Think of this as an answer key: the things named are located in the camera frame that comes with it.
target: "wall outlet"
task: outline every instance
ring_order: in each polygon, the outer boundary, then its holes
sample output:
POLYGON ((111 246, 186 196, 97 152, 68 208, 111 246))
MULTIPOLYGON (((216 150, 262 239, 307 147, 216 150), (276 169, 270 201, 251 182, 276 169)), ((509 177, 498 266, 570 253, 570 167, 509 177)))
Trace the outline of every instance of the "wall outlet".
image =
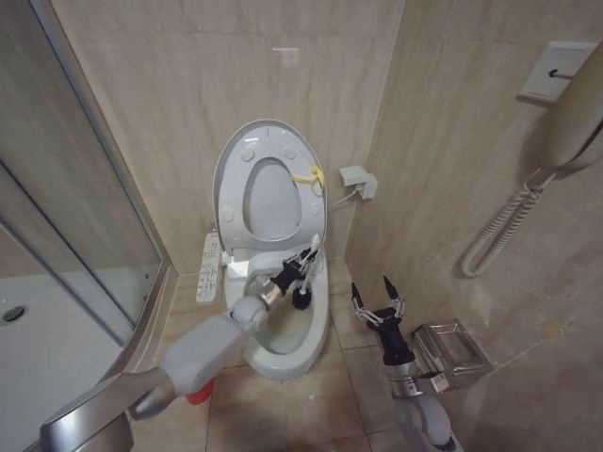
POLYGON ((554 104, 596 46, 596 42, 549 42, 517 97, 554 104))
POLYGON ((363 167, 345 167, 339 169, 344 186, 357 186, 363 200, 375 197, 377 179, 363 167))
POLYGON ((360 196, 363 200, 372 200, 377 191, 377 178, 372 174, 367 175, 367 181, 360 188, 360 196))
POLYGON ((345 167, 339 169, 344 186, 357 186, 368 179, 368 172, 362 167, 345 167))

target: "gray robot arm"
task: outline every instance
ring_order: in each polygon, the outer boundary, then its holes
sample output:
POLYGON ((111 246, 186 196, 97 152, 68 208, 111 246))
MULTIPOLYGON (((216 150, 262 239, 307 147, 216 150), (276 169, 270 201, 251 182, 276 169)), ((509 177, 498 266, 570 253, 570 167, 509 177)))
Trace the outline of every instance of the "gray robot arm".
POLYGON ((125 412, 146 419, 175 398, 204 387, 265 325, 289 285, 305 278, 316 255, 308 249, 285 259, 283 270, 257 294, 240 299, 231 311, 208 318, 176 340, 159 366, 106 379, 61 409, 41 426, 42 450, 130 450, 134 442, 125 412))
POLYGON ((351 301, 356 316, 379 335, 396 422, 414 452, 463 452, 446 411, 432 396, 447 389, 448 382, 442 374, 413 375, 415 354, 399 330, 405 303, 396 287, 386 277, 383 280, 391 307, 375 312, 367 310, 354 283, 351 301))

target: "coiled phone cord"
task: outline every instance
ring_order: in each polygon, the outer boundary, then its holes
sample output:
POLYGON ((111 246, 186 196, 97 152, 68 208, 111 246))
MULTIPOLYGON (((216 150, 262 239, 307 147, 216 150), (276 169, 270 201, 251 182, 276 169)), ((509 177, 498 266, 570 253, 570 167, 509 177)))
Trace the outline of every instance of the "coiled phone cord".
POLYGON ((495 218, 488 224, 481 234, 467 248, 461 260, 461 271, 468 278, 476 278, 492 264, 498 254, 509 244, 513 235, 524 222, 530 211, 542 199, 546 186, 555 178, 556 172, 552 171, 545 180, 531 186, 529 180, 537 176, 541 169, 537 169, 531 177, 524 183, 523 187, 517 190, 505 205, 498 211, 495 218), (492 245, 481 257, 478 263, 471 267, 475 256, 490 239, 490 237, 502 228, 492 245))

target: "bidet control panel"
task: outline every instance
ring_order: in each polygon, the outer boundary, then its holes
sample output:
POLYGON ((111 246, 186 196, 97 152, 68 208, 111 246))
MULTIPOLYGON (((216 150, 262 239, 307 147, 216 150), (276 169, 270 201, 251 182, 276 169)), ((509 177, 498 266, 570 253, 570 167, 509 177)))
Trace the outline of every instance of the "bidet control panel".
POLYGON ((218 272, 220 270, 220 238, 218 233, 205 236, 204 255, 199 270, 197 302, 213 304, 216 301, 218 272))

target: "wall-mounted telephone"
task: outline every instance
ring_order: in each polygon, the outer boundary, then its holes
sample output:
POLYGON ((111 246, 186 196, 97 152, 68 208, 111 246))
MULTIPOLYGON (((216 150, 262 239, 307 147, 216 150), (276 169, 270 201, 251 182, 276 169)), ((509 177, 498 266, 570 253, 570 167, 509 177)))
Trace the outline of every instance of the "wall-mounted telephone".
POLYGON ((544 145, 538 157, 541 167, 513 194, 496 217, 465 251, 461 270, 480 276, 509 243, 530 210, 555 178, 572 174, 603 157, 603 44, 593 50, 560 100, 547 115, 544 145), (488 250, 472 266, 480 249, 494 234, 488 250))

